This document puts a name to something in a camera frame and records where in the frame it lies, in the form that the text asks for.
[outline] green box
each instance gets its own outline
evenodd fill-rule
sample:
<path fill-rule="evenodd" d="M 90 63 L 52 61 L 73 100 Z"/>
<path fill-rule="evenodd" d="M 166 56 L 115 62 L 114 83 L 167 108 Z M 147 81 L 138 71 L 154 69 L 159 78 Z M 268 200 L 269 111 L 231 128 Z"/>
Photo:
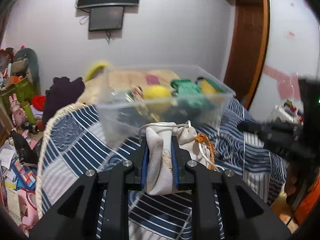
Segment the green box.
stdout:
<path fill-rule="evenodd" d="M 10 109 L 10 101 L 9 96 L 13 94 L 17 95 L 17 99 L 20 103 L 24 102 L 26 99 L 32 99 L 35 95 L 38 94 L 35 86 L 32 85 L 28 78 L 24 78 L 19 81 L 17 84 L 12 84 L 9 87 L 0 91 L 0 98 L 4 105 L 6 112 L 11 116 L 11 109 Z"/>

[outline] white wardrobe door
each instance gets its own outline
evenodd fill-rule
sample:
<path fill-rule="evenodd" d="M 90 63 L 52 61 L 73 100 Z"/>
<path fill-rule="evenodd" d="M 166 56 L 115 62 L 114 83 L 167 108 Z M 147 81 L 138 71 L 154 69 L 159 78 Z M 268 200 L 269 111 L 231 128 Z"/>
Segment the white wardrobe door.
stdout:
<path fill-rule="evenodd" d="M 265 120 L 286 99 L 302 108 L 297 75 L 316 78 L 319 23 L 304 0 L 270 0 L 268 48 L 260 82 L 249 109 Z"/>

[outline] dark purple fabric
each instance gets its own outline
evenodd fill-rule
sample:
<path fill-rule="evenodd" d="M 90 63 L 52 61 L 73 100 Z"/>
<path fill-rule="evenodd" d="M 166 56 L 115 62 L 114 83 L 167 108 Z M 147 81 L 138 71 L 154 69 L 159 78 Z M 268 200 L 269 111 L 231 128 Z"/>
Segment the dark purple fabric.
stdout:
<path fill-rule="evenodd" d="M 82 77 L 70 82 L 67 77 L 53 79 L 53 85 L 46 91 L 46 100 L 42 116 L 42 124 L 45 126 L 48 120 L 62 107 L 75 103 L 84 91 Z"/>

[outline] plastic storage box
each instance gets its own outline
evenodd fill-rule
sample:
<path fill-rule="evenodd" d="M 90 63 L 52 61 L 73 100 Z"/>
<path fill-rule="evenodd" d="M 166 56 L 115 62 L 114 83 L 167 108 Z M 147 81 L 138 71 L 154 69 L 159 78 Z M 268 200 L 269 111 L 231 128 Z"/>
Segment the plastic storage box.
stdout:
<path fill-rule="evenodd" d="M 219 86 L 222 92 L 157 98 L 130 103 L 125 100 L 125 94 L 130 89 L 130 86 L 127 87 L 127 90 L 117 91 L 110 85 L 114 82 L 111 72 L 137 71 L 147 73 L 151 70 L 169 70 L 178 75 L 180 79 L 190 79 L 192 82 L 195 82 L 198 77 L 209 78 Z M 234 96 L 235 92 L 231 88 L 199 66 L 119 67 L 105 73 L 105 82 L 100 93 L 97 110 L 107 145 L 115 149 L 127 137 L 137 135 L 141 126 L 151 122 L 175 122 L 179 124 L 190 120 L 192 126 L 196 123 L 207 123 L 217 126 L 220 123 L 220 117 L 226 106 Z"/>

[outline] striped bedsheet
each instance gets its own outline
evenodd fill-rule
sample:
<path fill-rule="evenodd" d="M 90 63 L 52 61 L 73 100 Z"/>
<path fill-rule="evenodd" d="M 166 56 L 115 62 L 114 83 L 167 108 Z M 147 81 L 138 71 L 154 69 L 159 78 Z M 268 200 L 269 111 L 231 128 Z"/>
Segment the striped bedsheet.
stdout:
<path fill-rule="evenodd" d="M 241 176 L 251 189 L 267 204 L 275 200 L 285 181 L 286 172 L 282 160 L 263 149 L 263 143 L 252 134 L 243 134 L 236 128 L 241 120 L 254 119 L 246 109 L 232 99 L 218 129 L 202 124 L 198 132 L 211 135 L 226 133 L 236 154 L 228 162 L 216 160 L 225 169 L 232 169 Z M 140 147 L 136 136 L 127 138 L 115 151 L 105 144 L 99 116 L 94 105 L 83 106 L 57 118 L 45 145 L 41 184 L 38 187 L 38 213 L 45 214 L 63 193 L 88 169 L 99 171 L 112 169 L 126 160 L 130 153 Z M 227 154 L 230 149 L 224 140 L 212 141 L 217 151 Z M 97 239 L 100 239 L 103 206 L 106 192 L 101 200 L 97 222 Z M 223 224 L 216 197 L 220 222 L 220 236 L 224 238 Z M 150 196 L 144 191 L 131 191 L 128 199 L 130 239 L 163 240 L 191 239 L 190 192 Z"/>

